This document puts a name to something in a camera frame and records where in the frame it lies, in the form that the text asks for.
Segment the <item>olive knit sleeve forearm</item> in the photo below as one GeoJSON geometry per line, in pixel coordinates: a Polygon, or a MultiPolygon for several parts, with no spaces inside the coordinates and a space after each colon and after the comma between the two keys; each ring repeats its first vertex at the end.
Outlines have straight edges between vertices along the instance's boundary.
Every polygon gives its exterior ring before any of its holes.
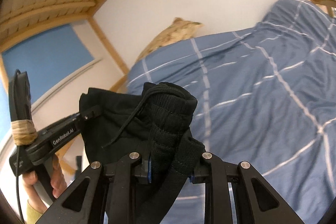
{"type": "Polygon", "coordinates": [[[47,210],[47,207],[44,202],[42,202],[41,206],[32,206],[30,200],[27,201],[27,208],[26,208],[26,214],[27,224],[36,224],[39,218],[44,214],[44,212],[47,210]]]}

